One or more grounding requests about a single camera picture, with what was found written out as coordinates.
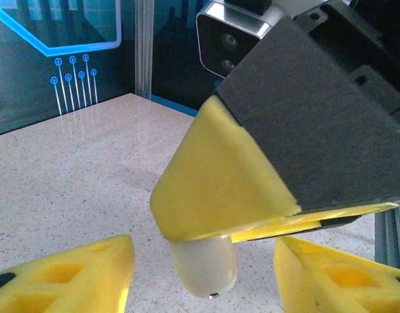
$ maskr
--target speckled white table surface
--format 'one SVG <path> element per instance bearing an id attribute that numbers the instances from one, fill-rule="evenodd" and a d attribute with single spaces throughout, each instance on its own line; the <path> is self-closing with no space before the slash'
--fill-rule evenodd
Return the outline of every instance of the speckled white table surface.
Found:
<path id="1" fill-rule="evenodd" d="M 192 121 L 125 95 L 0 136 L 0 271 L 127 233 L 127 312 L 283 312 L 275 239 L 235 245 L 238 280 L 220 298 L 196 299 L 179 281 L 149 197 Z M 372 215 L 297 237 L 373 259 Z"/>

